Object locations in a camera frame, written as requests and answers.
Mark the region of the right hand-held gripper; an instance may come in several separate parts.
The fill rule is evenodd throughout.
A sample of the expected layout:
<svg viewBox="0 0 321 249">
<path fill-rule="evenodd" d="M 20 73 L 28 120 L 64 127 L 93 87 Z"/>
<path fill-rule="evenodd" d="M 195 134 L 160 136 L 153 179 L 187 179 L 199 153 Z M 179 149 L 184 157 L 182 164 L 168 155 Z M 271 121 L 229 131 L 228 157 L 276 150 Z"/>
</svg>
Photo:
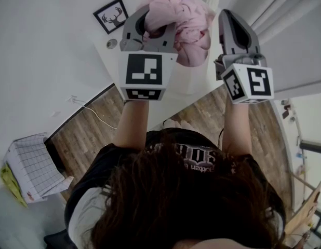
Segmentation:
<svg viewBox="0 0 321 249">
<path fill-rule="evenodd" d="M 259 54 L 254 30 L 227 9 L 220 12 L 218 24 L 224 55 L 214 60 L 216 78 L 224 82 L 232 103 L 257 104 L 274 99 L 272 69 L 267 67 L 265 56 Z"/>
</svg>

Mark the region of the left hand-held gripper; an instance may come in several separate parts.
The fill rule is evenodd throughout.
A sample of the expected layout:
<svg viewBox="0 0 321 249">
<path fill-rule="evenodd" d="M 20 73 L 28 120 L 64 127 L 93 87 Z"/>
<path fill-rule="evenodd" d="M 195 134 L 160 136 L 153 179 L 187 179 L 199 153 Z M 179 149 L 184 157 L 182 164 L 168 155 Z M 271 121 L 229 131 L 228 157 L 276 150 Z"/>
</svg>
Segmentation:
<svg viewBox="0 0 321 249">
<path fill-rule="evenodd" d="M 145 33 L 149 10 L 149 5 L 142 6 L 124 24 L 118 62 L 118 85 L 124 101 L 160 101 L 176 66 L 176 24 Z"/>
</svg>

